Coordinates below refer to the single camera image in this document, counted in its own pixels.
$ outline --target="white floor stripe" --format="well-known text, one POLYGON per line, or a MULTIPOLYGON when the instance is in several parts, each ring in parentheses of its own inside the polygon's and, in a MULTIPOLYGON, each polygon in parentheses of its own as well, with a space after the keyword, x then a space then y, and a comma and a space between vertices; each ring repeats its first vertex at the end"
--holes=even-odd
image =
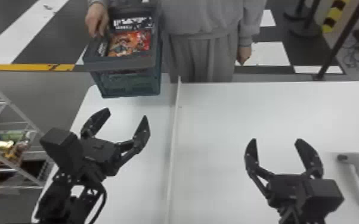
MULTIPOLYGON (((295 73, 314 74, 320 71, 321 66, 294 66, 293 68, 295 69, 295 73)), ((342 74, 343 72, 339 66, 330 66, 326 73, 342 74)))
POLYGON ((86 47, 83 49, 81 56, 79 56, 78 60, 77 60, 76 63, 75 63, 76 65, 80 65, 80 66, 83 65, 83 59, 82 59, 82 57, 83 57, 83 55, 85 54, 85 51, 86 51, 87 49, 88 49, 88 46, 86 46, 86 47))
POLYGON ((261 27, 276 26, 276 22, 274 21, 274 17, 273 14, 271 13, 271 10, 264 10, 262 23, 260 24, 260 26, 261 27))
POLYGON ((243 66, 290 66, 290 62, 282 42, 259 42, 252 45, 252 56, 243 66))
POLYGON ((67 1, 38 0, 5 29, 0 34, 0 64, 11 64, 67 1))

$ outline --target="hand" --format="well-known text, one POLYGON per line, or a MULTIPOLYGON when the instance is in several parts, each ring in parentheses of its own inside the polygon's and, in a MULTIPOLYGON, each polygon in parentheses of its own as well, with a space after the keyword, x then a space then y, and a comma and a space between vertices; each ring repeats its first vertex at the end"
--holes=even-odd
POLYGON ((237 53, 237 61, 243 65, 252 55, 252 46, 239 46, 237 53))
POLYGON ((109 23, 109 15, 106 8, 101 3, 93 3, 85 17, 85 23, 88 26, 89 35, 95 38, 97 32, 104 36, 104 30, 109 23))

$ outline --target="white wire rack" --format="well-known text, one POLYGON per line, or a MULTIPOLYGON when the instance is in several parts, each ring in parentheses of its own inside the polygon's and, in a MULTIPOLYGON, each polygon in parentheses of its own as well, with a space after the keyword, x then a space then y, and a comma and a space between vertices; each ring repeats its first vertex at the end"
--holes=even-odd
POLYGON ((52 161, 39 145, 43 134, 0 92, 0 142, 12 144, 0 147, 1 190, 44 186, 52 161))

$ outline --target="white tabletop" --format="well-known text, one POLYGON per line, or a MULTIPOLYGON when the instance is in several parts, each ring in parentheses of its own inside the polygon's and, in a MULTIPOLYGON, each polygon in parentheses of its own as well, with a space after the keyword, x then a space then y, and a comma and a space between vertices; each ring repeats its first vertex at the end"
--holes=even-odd
POLYGON ((302 173, 293 146, 311 144, 344 203, 327 223, 359 223, 359 189, 338 152, 359 151, 359 82, 189 84, 180 88, 171 223, 278 223, 245 171, 258 141, 261 166, 302 173))
MULTIPOLYGON (((75 134, 79 134, 92 114, 105 107, 112 115, 96 135, 98 138, 113 142, 131 139, 143 115, 147 116, 151 129, 151 138, 143 151, 127 162, 115 177, 103 182, 107 202, 96 223, 163 222, 176 92, 177 86, 168 84, 168 76, 163 77, 161 94, 155 97, 103 99, 97 86, 89 88, 71 127, 75 134)), ((56 171, 54 166, 41 195, 50 186, 56 171)), ((73 190, 76 195, 80 192, 80 188, 73 190)), ((37 207, 32 213, 32 222, 36 221, 36 210, 37 207)))
POLYGON ((175 92, 163 84, 158 97, 102 99, 96 86, 89 89, 73 132, 104 107, 112 116, 99 138, 130 138, 144 114, 152 132, 145 150, 103 182, 108 199, 96 223, 164 223, 167 200, 173 224, 277 223, 278 214, 245 171, 252 138, 261 166, 275 173, 304 171, 293 143, 306 140, 324 163, 324 177, 336 179, 345 197, 327 222, 359 223, 357 183, 351 169, 335 161, 337 152, 359 151, 359 82, 182 84, 176 119, 175 92))

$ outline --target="plastic crate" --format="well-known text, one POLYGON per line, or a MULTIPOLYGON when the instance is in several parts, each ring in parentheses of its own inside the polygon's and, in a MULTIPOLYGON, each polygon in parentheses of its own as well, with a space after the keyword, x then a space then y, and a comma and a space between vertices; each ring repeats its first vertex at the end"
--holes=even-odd
POLYGON ((110 30, 93 39, 83 61, 103 98, 135 97, 160 94, 162 41, 159 12, 155 4, 139 4, 109 9, 110 30), (148 51, 121 57, 108 57, 110 35, 128 30, 150 30, 148 51))

